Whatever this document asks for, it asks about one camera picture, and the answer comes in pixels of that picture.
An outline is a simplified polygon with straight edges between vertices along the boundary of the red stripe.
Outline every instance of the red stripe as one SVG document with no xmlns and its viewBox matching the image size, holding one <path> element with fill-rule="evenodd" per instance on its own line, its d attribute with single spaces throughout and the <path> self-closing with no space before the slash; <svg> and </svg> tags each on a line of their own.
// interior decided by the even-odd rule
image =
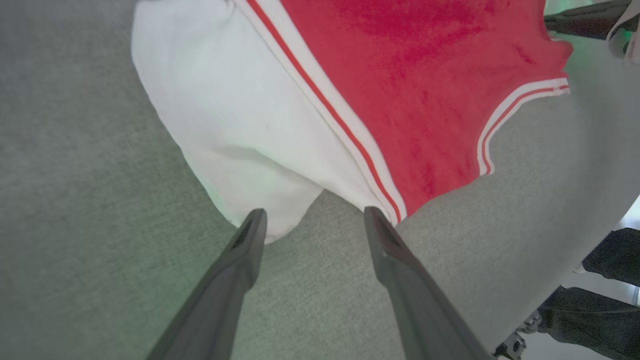
<svg viewBox="0 0 640 360">
<path fill-rule="evenodd" d="M 358 148 L 358 150 L 360 151 L 360 154 L 362 155 L 364 160 L 367 162 L 367 166 L 369 167 L 369 171 L 371 171 L 371 175 L 373 175 L 373 179 L 376 181 L 376 185 L 378 185 L 378 188 L 380 189 L 382 194 L 389 201 L 389 203 L 391 203 L 391 206 L 396 212 L 397 221 L 400 222 L 400 220 L 402 220 L 400 219 L 400 210 L 398 210 L 398 206 L 396 205 L 396 202 L 391 198 L 391 196 L 389 195 L 385 187 L 382 185 L 382 181 L 380 181 L 380 177 L 378 176 L 376 167 L 373 163 L 373 160 L 369 156 L 369 153 L 367 152 L 367 150 L 358 141 L 358 138 L 356 138 L 356 136 L 351 132 L 351 130 L 349 129 L 347 124 L 344 122 L 344 120 L 340 117 L 340 115 L 338 115 L 335 109 L 333 109 L 333 106 L 331 106 L 329 101 L 320 92 L 320 89 L 318 89 L 316 84 L 311 80 L 309 75 L 307 75 L 307 73 L 304 71 L 300 63 L 297 61 L 296 57 L 293 55 L 293 53 L 291 52 L 287 44 L 284 42 L 284 40 L 278 33 L 278 30 L 269 20 L 269 17 L 264 13 L 264 11 L 262 11 L 262 8 L 260 7 L 260 5 L 258 5 L 258 2 L 256 2 L 256 0 L 246 0 L 246 1 L 251 6 L 251 8 L 255 11 L 256 15 L 258 15 L 258 18 L 260 18 L 260 20 L 265 25 L 265 27 L 267 27 L 267 30 L 269 30 L 269 32 L 271 33 L 271 36 L 273 36 L 273 38 L 276 40 L 276 42 L 278 43 L 282 51 L 285 53 L 285 55 L 287 55 L 289 61 L 291 61 L 291 63 L 293 64 L 293 67 L 296 68 L 300 76 L 302 76 L 302 78 L 305 80 L 305 82 L 311 88 L 314 94 L 318 96 L 318 99 L 320 99 L 324 107 L 329 111 L 329 113 L 331 114 L 331 116 L 333 116 L 333 118 L 338 123 L 338 125 L 340 125 L 342 130 L 347 134 L 351 142 L 353 142 L 353 145 L 355 145 Z"/>
<path fill-rule="evenodd" d="M 511 112 L 511 110 L 513 110 L 513 108 L 525 97 L 527 96 L 531 96 L 533 94 L 539 94 L 541 92 L 552 92 L 556 89 L 566 89 L 569 88 L 568 85 L 563 85 L 560 87 L 552 87 L 552 88 L 544 88 L 544 89 L 537 89 L 537 90 L 531 90 L 530 92 L 524 93 L 520 96 L 518 96 L 515 101 L 513 101 L 511 103 L 511 105 L 507 108 L 507 110 L 504 110 L 504 112 L 502 113 L 502 115 L 500 115 L 500 117 L 498 118 L 498 121 L 495 122 L 495 124 L 489 129 L 489 131 L 487 132 L 487 134 L 484 136 L 484 139 L 482 141 L 482 159 L 484 161 L 484 164 L 486 165 L 486 173 L 489 174 L 491 172 L 491 165 L 489 165 L 489 160 L 487 160 L 487 156 L 486 156 L 486 141 L 487 139 L 489 139 L 489 135 L 491 134 L 491 132 L 493 131 L 493 129 L 496 128 L 496 126 L 498 126 L 501 122 L 505 121 L 505 118 L 507 116 L 507 114 L 509 112 Z"/>
</svg>

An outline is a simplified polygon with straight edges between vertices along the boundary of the black object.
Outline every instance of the black object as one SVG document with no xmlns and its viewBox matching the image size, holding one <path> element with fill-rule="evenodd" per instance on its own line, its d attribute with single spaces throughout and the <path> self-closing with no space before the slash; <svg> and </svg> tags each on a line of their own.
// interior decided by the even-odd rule
<svg viewBox="0 0 640 360">
<path fill-rule="evenodd" d="M 267 217 L 246 218 L 149 355 L 149 360 L 226 360 L 244 294 L 258 276 Z M 377 208 L 365 226 L 378 280 L 387 287 L 407 359 L 491 359 L 420 261 Z"/>
<path fill-rule="evenodd" d="M 149 360 L 228 359 L 244 294 L 255 284 L 262 259 L 267 213 L 255 209 L 211 265 Z"/>
<path fill-rule="evenodd" d="M 588 272 L 607 279 L 640 286 L 640 231 L 629 228 L 611 231 L 582 260 L 582 265 Z"/>
<path fill-rule="evenodd" d="M 613 0 L 548 15 L 545 27 L 558 33 L 605 40 L 630 3 L 631 0 Z M 638 16 L 625 21 L 620 28 L 637 30 Z"/>
<path fill-rule="evenodd" d="M 376 277 L 391 297 L 406 358 L 490 359 L 382 212 L 365 208 L 364 222 Z"/>
<path fill-rule="evenodd" d="M 580 288 L 560 287 L 538 309 L 538 331 L 613 360 L 640 359 L 640 307 Z"/>
</svg>

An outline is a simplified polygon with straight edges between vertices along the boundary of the striped trim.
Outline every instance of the striped trim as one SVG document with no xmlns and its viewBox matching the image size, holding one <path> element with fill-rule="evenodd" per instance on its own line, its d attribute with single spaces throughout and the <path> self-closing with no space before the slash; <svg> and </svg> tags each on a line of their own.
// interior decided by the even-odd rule
<svg viewBox="0 0 640 360">
<path fill-rule="evenodd" d="M 477 160 L 480 175 L 495 172 L 495 165 L 489 155 L 489 143 L 502 125 L 527 101 L 540 97 L 569 94 L 567 78 L 557 78 L 528 83 L 514 90 L 495 109 L 484 126 L 477 145 Z"/>
<path fill-rule="evenodd" d="M 262 5 L 257 0 L 236 0 L 236 3 L 348 148 L 387 218 L 394 225 L 406 218 L 404 200 L 378 144 L 313 57 L 282 4 L 273 0 L 263 1 Z"/>
</svg>

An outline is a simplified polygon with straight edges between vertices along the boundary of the gray carpet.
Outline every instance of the gray carpet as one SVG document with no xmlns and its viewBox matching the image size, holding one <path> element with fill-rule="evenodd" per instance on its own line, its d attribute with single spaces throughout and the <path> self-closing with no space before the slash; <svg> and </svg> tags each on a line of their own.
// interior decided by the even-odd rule
<svg viewBox="0 0 640 360">
<path fill-rule="evenodd" d="M 3 3 L 3 359 L 145 357 L 235 231 L 137 80 L 133 6 Z M 487 348 L 640 193 L 640 68 L 622 67 L 601 42 L 572 42 L 572 95 L 526 104 L 493 139 L 495 175 L 398 227 Z M 401 356 L 362 214 L 325 192 L 300 226 L 265 248 L 233 358 Z"/>
</svg>

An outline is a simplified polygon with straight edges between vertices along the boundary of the white stripe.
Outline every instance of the white stripe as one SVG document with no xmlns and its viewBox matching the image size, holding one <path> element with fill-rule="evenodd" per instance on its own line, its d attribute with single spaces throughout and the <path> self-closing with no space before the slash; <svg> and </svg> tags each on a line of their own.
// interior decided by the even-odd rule
<svg viewBox="0 0 640 360">
<path fill-rule="evenodd" d="M 387 218 L 396 225 L 398 223 L 396 214 L 391 206 L 391 203 L 382 194 L 382 191 L 378 188 L 367 162 L 364 160 L 362 154 L 358 148 L 353 144 L 351 139 L 342 130 L 340 125 L 333 119 L 329 111 L 322 104 L 320 99 L 315 95 L 313 90 L 309 87 L 307 82 L 298 74 L 298 71 L 294 68 L 293 64 L 289 61 L 287 55 L 282 51 L 276 40 L 273 38 L 267 27 L 259 19 L 258 15 L 253 11 L 251 6 L 246 0 L 235 0 L 238 8 L 242 11 L 244 16 L 253 24 L 255 29 L 262 35 L 262 38 L 267 43 L 269 48 L 273 51 L 275 56 L 280 60 L 280 63 L 287 69 L 288 73 L 295 80 L 298 86 L 302 89 L 304 94 L 313 103 L 316 109 L 320 112 L 323 118 L 327 121 L 329 126 L 333 129 L 336 135 L 340 138 L 342 143 L 347 147 L 351 155 L 354 157 L 358 167 L 362 171 L 362 174 L 367 180 L 367 183 L 371 187 L 371 190 L 381 202 L 384 207 L 383 210 L 387 213 Z M 387 163 L 382 156 L 382 152 L 378 147 L 378 144 L 371 136 L 369 130 L 362 123 L 358 115 L 351 109 L 349 104 L 344 100 L 338 90 L 334 87 L 329 77 L 324 73 L 324 70 L 320 64 L 316 61 L 316 58 L 311 53 L 311 50 L 307 47 L 304 39 L 296 29 L 288 13 L 280 3 L 280 1 L 274 0 L 260 0 L 258 1 L 260 7 L 264 13 L 269 17 L 274 27 L 279 32 L 280 36 L 284 39 L 285 43 L 296 57 L 297 61 L 304 68 L 305 72 L 309 75 L 311 80 L 316 84 L 318 89 L 326 97 L 327 101 L 333 106 L 338 115 L 343 119 L 351 132 L 360 141 L 365 150 L 371 157 L 378 177 L 382 182 L 382 185 L 387 190 L 387 193 L 391 196 L 391 199 L 396 203 L 400 212 L 400 220 L 406 218 L 406 206 L 404 200 L 400 195 L 396 185 L 394 184 L 391 173 L 387 167 Z"/>
<path fill-rule="evenodd" d="M 509 94 L 509 96 L 506 97 L 506 99 L 504 99 L 500 103 L 500 105 L 497 106 L 497 108 L 493 111 L 493 114 L 489 118 L 489 121 L 484 126 L 484 129 L 480 134 L 480 138 L 478 139 L 477 160 L 478 160 L 478 165 L 480 167 L 480 175 L 485 175 L 487 173 L 487 168 L 483 161 L 483 152 L 482 152 L 483 140 L 486 138 L 484 151 L 486 153 L 487 162 L 489 163 L 489 166 L 491 166 L 490 174 L 492 174 L 495 172 L 495 165 L 493 164 L 493 161 L 491 160 L 491 156 L 489 154 L 489 143 L 491 142 L 491 139 L 493 138 L 496 131 L 498 131 L 498 129 L 500 129 L 500 127 L 516 111 L 518 111 L 521 105 L 524 104 L 525 102 L 531 101 L 533 99 L 538 99 L 540 97 L 569 94 L 570 92 L 569 88 L 560 89 L 560 86 L 568 86 L 568 85 L 569 83 L 567 82 L 566 78 L 550 79 L 550 80 L 544 80 L 544 81 L 536 81 L 534 83 L 528 83 L 514 90 L 511 94 Z M 544 88 L 553 88 L 553 90 L 548 92 L 540 92 L 537 94 L 532 94 L 530 96 L 523 97 L 522 99 L 520 99 L 518 103 L 513 107 L 513 109 L 511 109 L 511 111 L 509 111 L 509 113 L 504 118 L 502 118 L 500 123 L 491 131 L 491 133 L 489 133 L 489 130 L 491 129 L 491 127 L 496 123 L 496 121 L 498 121 L 500 116 L 513 104 L 513 102 L 516 101 L 516 99 L 518 99 L 518 97 L 526 94 L 527 92 L 544 89 Z"/>
</svg>

